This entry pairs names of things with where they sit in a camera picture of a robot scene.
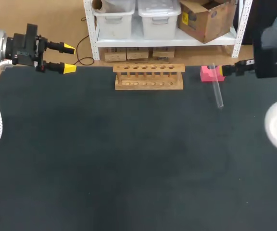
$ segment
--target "pink sponge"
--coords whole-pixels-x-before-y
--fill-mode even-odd
[[[224,81],[225,76],[221,74],[220,71],[221,66],[218,66],[215,71],[217,74],[217,80],[218,81]],[[202,82],[213,82],[214,81],[214,72],[210,69],[208,69],[207,66],[201,66],[201,81]]]

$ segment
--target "robotic arm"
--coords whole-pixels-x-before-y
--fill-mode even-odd
[[[253,60],[242,60],[234,65],[222,66],[223,76],[242,76],[255,71],[257,78],[277,77],[277,29],[267,28],[253,36]]]
[[[37,25],[27,24],[26,34],[14,34],[13,38],[7,37],[6,33],[0,30],[0,61],[8,59],[12,60],[13,65],[34,66],[39,72],[46,70],[60,74],[75,72],[75,65],[48,63],[43,60],[43,53],[47,48],[68,54],[74,54],[75,48],[63,42],[48,42],[45,37],[37,35],[37,30]]]

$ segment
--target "wooden floor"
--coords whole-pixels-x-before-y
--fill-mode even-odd
[[[0,29],[8,36],[25,33],[26,24],[38,25],[38,33],[54,42],[65,42],[76,46],[88,34],[83,0],[0,0]],[[80,57],[91,56],[89,40],[81,43],[78,49]],[[252,58],[252,47],[243,46],[239,59]],[[48,50],[46,61],[73,64],[76,56]],[[232,64],[231,59],[221,46],[178,48],[172,63],[185,65]],[[111,66],[112,63],[97,61],[94,65]]]

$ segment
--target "dark green table surface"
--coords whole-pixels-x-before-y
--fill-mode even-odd
[[[115,91],[111,68],[0,77],[0,231],[277,231],[277,78]]]

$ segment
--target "brown cardboard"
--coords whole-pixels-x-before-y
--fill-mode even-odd
[[[126,61],[125,48],[108,48],[104,53],[104,60],[106,62]]]
[[[148,47],[127,48],[127,59],[148,59]]]
[[[175,47],[154,47],[152,51],[153,57],[173,58]]]
[[[236,0],[180,0],[178,27],[202,43],[230,31]]]

